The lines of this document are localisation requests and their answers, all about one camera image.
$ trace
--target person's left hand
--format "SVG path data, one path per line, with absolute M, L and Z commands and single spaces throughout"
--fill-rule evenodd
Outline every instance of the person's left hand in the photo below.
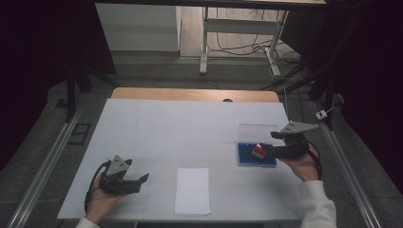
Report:
M 92 185 L 91 199 L 86 211 L 86 219 L 95 224 L 99 222 L 115 207 L 116 203 L 127 195 L 109 195 L 99 188 L 101 175 Z

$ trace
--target wooden panel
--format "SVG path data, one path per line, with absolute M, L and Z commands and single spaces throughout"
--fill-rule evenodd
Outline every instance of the wooden panel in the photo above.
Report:
M 182 88 L 137 88 L 118 87 L 113 91 L 113 99 L 144 99 L 166 101 L 207 101 L 278 103 L 278 95 L 273 91 L 182 89 Z

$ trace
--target white desk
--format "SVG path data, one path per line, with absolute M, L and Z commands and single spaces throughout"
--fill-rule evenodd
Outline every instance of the white desk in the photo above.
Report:
M 84 198 L 97 167 L 115 154 L 133 159 L 125 180 L 145 173 L 138 194 L 108 216 L 120 221 L 269 221 L 299 219 L 300 180 L 282 162 L 277 168 L 239 167 L 240 124 L 288 123 L 280 103 L 220 103 L 110 99 L 71 184 L 58 219 L 85 215 Z M 206 217 L 175 216 L 178 168 L 208 168 Z

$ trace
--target gray carpet floor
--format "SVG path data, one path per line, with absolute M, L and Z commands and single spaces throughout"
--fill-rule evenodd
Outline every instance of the gray carpet floor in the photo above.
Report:
M 267 63 L 262 60 L 225 61 L 209 60 L 208 73 L 199 75 L 199 65 L 196 60 L 158 59 L 126 61 L 117 64 L 118 76 L 110 76 L 121 86 L 137 87 L 174 87 L 174 88 L 210 88 L 210 89 L 245 89 L 259 90 L 272 84 L 275 80 L 270 77 Z M 282 72 L 287 72 L 292 66 L 283 66 Z M 302 78 L 300 73 L 295 78 Z M 94 85 L 87 94 L 86 106 L 77 124 L 87 127 L 86 138 L 70 136 L 63 153 L 58 160 L 44 191 L 36 203 L 26 227 L 68 228 L 74 227 L 76 221 L 60 221 L 57 214 L 63 204 L 86 147 L 102 113 L 106 99 L 110 97 L 113 87 L 96 77 L 90 77 Z M 283 85 L 295 81 L 286 81 Z M 280 96 L 289 112 L 292 121 L 316 124 L 314 112 L 306 93 L 310 86 L 303 86 L 287 95 Z M 41 117 L 31 129 L 24 142 L 19 147 L 13 159 L 0 173 L 0 227 L 6 227 L 17 208 L 21 198 L 26 193 L 36 171 L 61 130 L 67 116 L 65 107 L 57 107 L 61 99 L 67 98 L 66 83 L 54 86 L 48 93 L 48 104 Z M 383 227 L 403 227 L 403 197 L 394 187 L 372 152 L 359 136 L 348 126 L 340 114 L 342 103 L 336 101 L 333 124 L 335 133 L 358 176 L 361 186 L 367 193 Z M 329 144 L 320 130 L 306 133 L 307 138 L 315 143 L 322 155 L 323 180 L 328 197 L 336 204 L 337 226 L 346 228 L 367 227 L 356 201 L 352 196 Z M 134 223 L 117 223 L 105 221 L 103 226 L 134 227 Z M 263 227 L 259 223 L 251 224 L 160 224 L 139 223 L 137 227 Z M 267 227 L 299 227 L 299 222 L 273 222 Z

